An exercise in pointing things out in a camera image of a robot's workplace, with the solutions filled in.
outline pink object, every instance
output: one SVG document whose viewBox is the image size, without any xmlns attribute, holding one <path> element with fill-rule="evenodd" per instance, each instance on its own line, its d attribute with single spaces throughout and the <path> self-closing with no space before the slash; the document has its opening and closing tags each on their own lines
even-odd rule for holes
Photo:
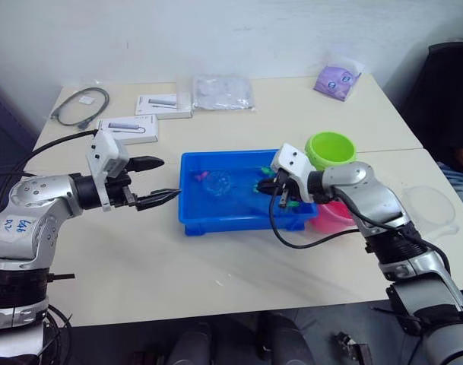
<svg viewBox="0 0 463 365">
<path fill-rule="evenodd" d="M 321 233 L 337 233 L 354 226 L 353 218 L 341 202 L 318 204 L 319 215 L 310 220 L 314 230 Z"/>
</svg>

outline floor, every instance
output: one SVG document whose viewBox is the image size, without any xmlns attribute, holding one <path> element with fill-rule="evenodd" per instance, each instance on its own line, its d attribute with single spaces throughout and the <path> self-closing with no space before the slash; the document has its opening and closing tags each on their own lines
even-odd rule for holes
<svg viewBox="0 0 463 365">
<path fill-rule="evenodd" d="M 373 363 L 405 365 L 418 338 L 406 335 L 395 317 L 378 313 L 371 307 L 389 309 L 386 300 L 337 306 L 322 306 L 279 311 L 292 319 L 303 333 L 317 364 L 357 364 L 341 355 L 332 339 L 339 331 L 348 333 L 357 343 L 367 343 Z M 134 351 L 159 348 L 168 352 L 182 334 L 194 323 L 207 322 L 216 341 L 233 344 L 240 353 L 235 363 L 264 364 L 254 353 L 252 341 L 258 313 L 240 313 L 166 321 L 139 322 L 121 325 L 100 325 L 74 328 L 74 353 L 71 365 L 128 364 Z M 422 347 L 413 365 L 427 365 Z"/>
</svg>

